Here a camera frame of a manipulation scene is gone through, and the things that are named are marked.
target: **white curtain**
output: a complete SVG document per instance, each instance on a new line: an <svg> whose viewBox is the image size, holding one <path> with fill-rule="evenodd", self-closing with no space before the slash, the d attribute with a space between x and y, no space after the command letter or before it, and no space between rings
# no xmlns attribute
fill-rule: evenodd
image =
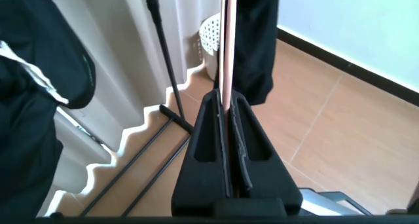
<svg viewBox="0 0 419 224"><path fill-rule="evenodd" d="M64 111L111 151L122 132L144 123L144 107L166 101L170 85L155 26L145 0L53 0L96 64L96 93L84 109ZM159 0L164 33L178 84L186 70L202 63L198 30L219 12L220 0ZM55 116L64 144L54 184L41 213L57 190L79 193L88 180L86 166L109 164L111 155Z"/></svg>

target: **black garment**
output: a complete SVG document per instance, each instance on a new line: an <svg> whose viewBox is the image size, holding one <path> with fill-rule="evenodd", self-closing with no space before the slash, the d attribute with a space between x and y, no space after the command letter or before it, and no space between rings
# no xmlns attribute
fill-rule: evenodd
<svg viewBox="0 0 419 224"><path fill-rule="evenodd" d="M232 87L250 105L264 103L274 86L277 15L278 0L237 0Z"/></svg>
<svg viewBox="0 0 419 224"><path fill-rule="evenodd" d="M0 40L36 65L68 107L85 107L94 64L51 0L0 0ZM20 63L0 56L0 217L33 218L50 189L62 144L58 103Z"/></svg>

